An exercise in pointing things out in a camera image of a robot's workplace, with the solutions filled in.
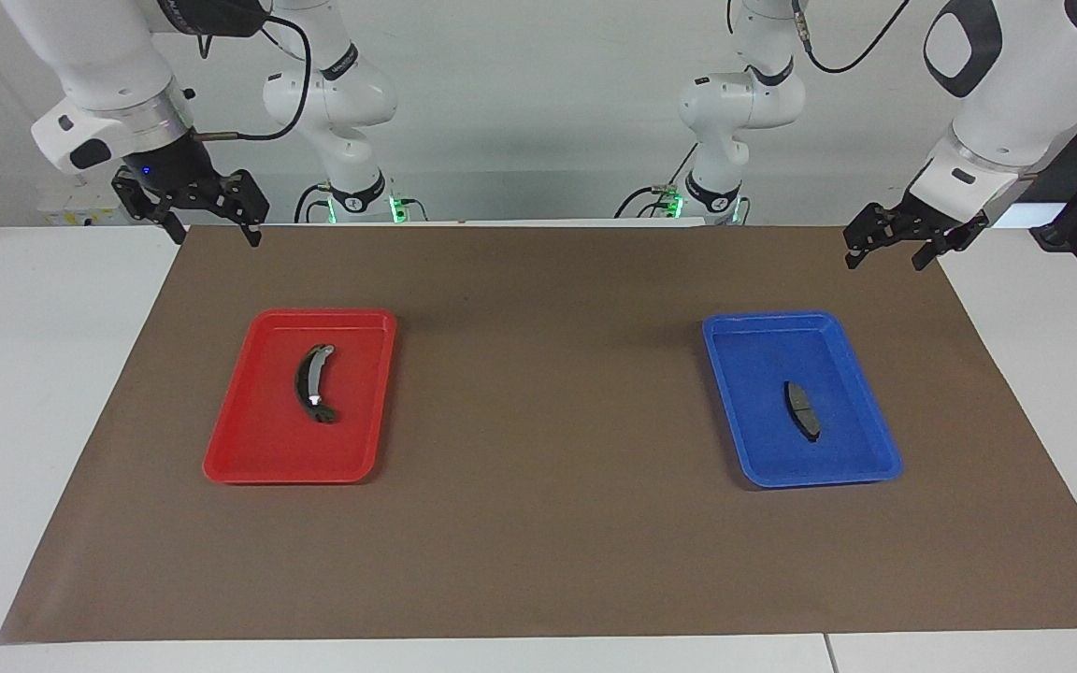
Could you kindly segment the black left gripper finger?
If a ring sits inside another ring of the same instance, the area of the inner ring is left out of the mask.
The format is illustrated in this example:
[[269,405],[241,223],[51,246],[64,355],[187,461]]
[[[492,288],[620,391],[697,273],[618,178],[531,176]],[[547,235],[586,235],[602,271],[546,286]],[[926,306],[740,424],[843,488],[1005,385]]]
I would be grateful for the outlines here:
[[962,251],[965,249],[963,239],[965,239],[965,235],[962,233],[945,233],[933,236],[912,256],[912,267],[918,272],[924,271],[933,260],[942,256],[945,252]]
[[850,224],[843,227],[843,242],[847,244],[847,268],[854,271],[865,256],[877,249],[894,246],[900,241],[898,225],[906,224],[905,213],[880,204],[867,204]]

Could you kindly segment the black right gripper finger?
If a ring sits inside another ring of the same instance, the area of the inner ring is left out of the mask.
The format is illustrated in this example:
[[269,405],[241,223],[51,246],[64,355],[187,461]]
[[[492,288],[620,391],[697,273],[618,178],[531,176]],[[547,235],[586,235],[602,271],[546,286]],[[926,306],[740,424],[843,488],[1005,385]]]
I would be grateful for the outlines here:
[[230,176],[198,179],[185,187],[185,208],[205,210],[215,218],[226,219],[242,230],[249,247],[261,243],[261,227],[269,212],[264,192],[251,172],[240,169]]
[[154,199],[146,193],[140,180],[129,169],[118,169],[112,178],[112,190],[118,197],[125,213],[137,222],[150,222],[168,234],[176,246],[182,246],[187,229],[174,213],[174,199],[170,194],[158,191]]

